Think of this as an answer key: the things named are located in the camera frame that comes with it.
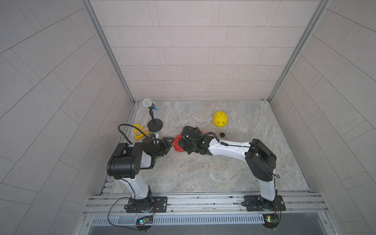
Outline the red piggy bank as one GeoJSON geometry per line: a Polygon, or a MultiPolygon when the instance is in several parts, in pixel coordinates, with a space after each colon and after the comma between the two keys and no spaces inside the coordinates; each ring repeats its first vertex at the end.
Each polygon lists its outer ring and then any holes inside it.
{"type": "Polygon", "coordinates": [[[174,149],[175,149],[175,151],[177,151],[177,152],[184,152],[183,148],[179,145],[179,141],[180,141],[181,139],[182,139],[182,135],[179,134],[179,135],[175,138],[175,140],[174,140],[174,142],[173,142],[174,149]]]}

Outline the yellow piggy bank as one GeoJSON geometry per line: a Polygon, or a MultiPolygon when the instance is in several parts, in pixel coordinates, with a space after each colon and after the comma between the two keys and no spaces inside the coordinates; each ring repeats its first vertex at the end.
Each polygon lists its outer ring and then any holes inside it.
{"type": "Polygon", "coordinates": [[[224,127],[228,123],[228,117],[223,111],[217,111],[213,116],[213,123],[216,127],[224,127]]]}

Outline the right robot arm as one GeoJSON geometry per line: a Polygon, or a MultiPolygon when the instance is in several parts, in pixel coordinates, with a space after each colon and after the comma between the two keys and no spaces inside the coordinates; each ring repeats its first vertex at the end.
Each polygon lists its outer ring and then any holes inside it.
{"type": "Polygon", "coordinates": [[[242,206],[249,212],[286,210],[275,184],[275,179],[280,178],[275,173],[277,157],[262,141],[258,139],[253,139],[249,143],[224,141],[213,132],[204,134],[197,127],[185,126],[173,145],[176,150],[188,154],[194,152],[201,155],[220,155],[246,162],[252,174],[258,179],[260,191],[258,196],[245,196],[242,206]]]}

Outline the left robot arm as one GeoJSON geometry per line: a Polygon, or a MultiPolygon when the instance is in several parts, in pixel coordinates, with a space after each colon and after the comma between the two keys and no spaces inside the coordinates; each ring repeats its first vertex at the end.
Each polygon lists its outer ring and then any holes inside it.
{"type": "Polygon", "coordinates": [[[167,197],[153,196],[140,170],[153,169],[156,159],[165,156],[173,146],[174,138],[147,137],[134,144],[120,143],[107,164],[107,174],[120,180],[131,196],[124,207],[127,213],[166,212],[167,197]]]}

